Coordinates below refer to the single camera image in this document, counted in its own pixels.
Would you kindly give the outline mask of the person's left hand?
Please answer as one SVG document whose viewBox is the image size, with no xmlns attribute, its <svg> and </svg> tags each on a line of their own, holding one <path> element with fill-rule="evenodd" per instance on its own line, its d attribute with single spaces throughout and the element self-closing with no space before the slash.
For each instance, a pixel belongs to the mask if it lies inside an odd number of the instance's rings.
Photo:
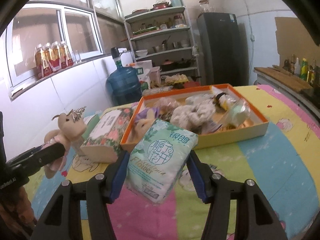
<svg viewBox="0 0 320 240">
<path fill-rule="evenodd" d="M 24 186 L 1 194 L 1 220 L 9 239 L 30 239 L 37 219 Z"/>
</svg>

